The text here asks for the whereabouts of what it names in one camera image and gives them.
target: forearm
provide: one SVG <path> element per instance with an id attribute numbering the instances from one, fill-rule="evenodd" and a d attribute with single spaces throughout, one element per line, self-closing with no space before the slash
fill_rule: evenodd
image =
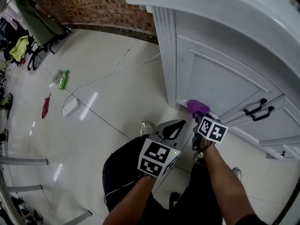
<path id="1" fill-rule="evenodd" d="M 24 221 L 25 219 L 27 219 L 28 217 L 30 217 L 31 215 L 30 214 L 27 214 L 25 216 L 22 216 L 21 219 Z"/>
<path id="2" fill-rule="evenodd" d="M 141 178 L 106 217 L 103 225 L 135 225 L 141 219 L 156 178 Z"/>
<path id="3" fill-rule="evenodd" d="M 241 218 L 254 214 L 246 191 L 215 146 L 203 152 L 210 181 L 227 225 L 236 224 Z"/>

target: white box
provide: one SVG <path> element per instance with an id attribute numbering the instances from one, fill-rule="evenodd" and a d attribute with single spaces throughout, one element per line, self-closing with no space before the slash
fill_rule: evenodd
<path id="1" fill-rule="evenodd" d="M 62 115 L 64 117 L 68 117 L 70 114 L 72 114 L 77 108 L 79 107 L 79 103 L 77 98 L 73 98 L 70 102 L 68 102 L 64 107 L 62 108 Z"/>
<path id="2" fill-rule="evenodd" d="M 180 151 L 151 139 L 146 139 L 139 156 L 137 169 L 160 178 L 175 165 Z"/>
<path id="3" fill-rule="evenodd" d="M 215 120 L 203 117 L 200 126 L 198 128 L 198 133 L 200 133 L 207 140 L 221 143 L 228 131 L 228 127 L 216 122 Z"/>

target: yellow cloth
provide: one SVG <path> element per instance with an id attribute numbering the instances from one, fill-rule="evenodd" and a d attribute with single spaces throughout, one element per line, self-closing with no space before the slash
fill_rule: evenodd
<path id="1" fill-rule="evenodd" d="M 17 45 L 14 46 L 9 52 L 9 54 L 11 54 L 18 62 L 25 56 L 26 46 L 28 45 L 28 38 L 28 35 L 20 37 Z"/>

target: white cable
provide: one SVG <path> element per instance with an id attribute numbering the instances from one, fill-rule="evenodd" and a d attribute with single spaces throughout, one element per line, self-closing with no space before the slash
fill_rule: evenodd
<path id="1" fill-rule="evenodd" d="M 146 62 L 136 63 L 136 64 L 131 64 L 131 65 L 129 65 L 129 66 L 127 66 L 127 67 L 121 69 L 121 70 L 118 71 L 118 72 L 112 73 L 112 74 L 110 74 L 110 75 L 108 75 L 108 76 L 104 76 L 104 77 L 97 78 L 97 79 L 95 79 L 94 81 L 92 81 L 92 82 L 90 82 L 90 83 L 87 83 L 87 84 L 85 84 L 85 85 L 79 86 L 79 87 L 76 88 L 76 89 L 75 89 L 75 90 L 74 90 L 74 91 L 73 91 L 73 92 L 65 99 L 65 101 L 63 102 L 62 107 L 61 107 L 61 114 L 62 114 L 62 109 L 63 109 L 63 107 L 64 107 L 65 104 L 66 104 L 66 101 L 67 101 L 67 100 L 69 99 L 69 97 L 72 96 L 78 89 L 80 89 L 80 88 L 82 88 L 82 87 L 84 87 L 84 86 L 89 86 L 89 85 L 91 85 L 92 83 L 94 83 L 95 81 L 98 81 L 98 80 L 100 80 L 100 79 L 111 77 L 112 75 L 115 75 L 115 74 L 117 74 L 117 73 L 120 73 L 120 72 L 124 71 L 125 69 L 127 69 L 127 68 L 129 68 L 129 67 L 146 64 L 146 63 L 152 61 L 154 58 L 156 58 L 156 57 L 159 56 L 159 55 L 160 55 L 160 52 L 159 52 L 158 54 L 156 54 L 154 57 L 150 58 L 150 59 L 149 59 L 148 61 L 146 61 Z"/>
<path id="2" fill-rule="evenodd" d="M 106 197 L 107 197 L 108 195 L 110 195 L 110 194 L 112 194 L 112 193 L 114 193 L 114 192 L 116 192 L 116 191 L 119 191 L 120 189 L 122 189 L 122 188 L 124 188 L 124 187 L 127 187 L 128 185 L 134 183 L 134 182 L 137 181 L 141 176 L 142 176 L 142 174 L 140 174 L 136 180 L 133 180 L 132 182 L 130 182 L 130 183 L 128 183 L 128 184 L 126 184 L 126 185 L 124 185 L 124 186 L 122 186 L 122 187 L 120 187 L 120 188 L 118 188 L 118 189 L 116 189 L 116 190 L 114 190 L 114 191 L 112 191 L 112 192 L 106 194 L 106 195 L 104 196 L 104 203 L 107 205 Z"/>

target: green bottle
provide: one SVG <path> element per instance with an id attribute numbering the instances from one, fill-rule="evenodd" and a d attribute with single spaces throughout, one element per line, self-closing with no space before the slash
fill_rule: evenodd
<path id="1" fill-rule="evenodd" d="M 58 87 L 58 89 L 64 90 L 66 88 L 66 84 L 67 84 L 67 81 L 68 81 L 68 73 L 69 73 L 69 70 L 66 70 L 64 75 L 62 76 L 62 78 L 60 80 L 60 86 Z"/>

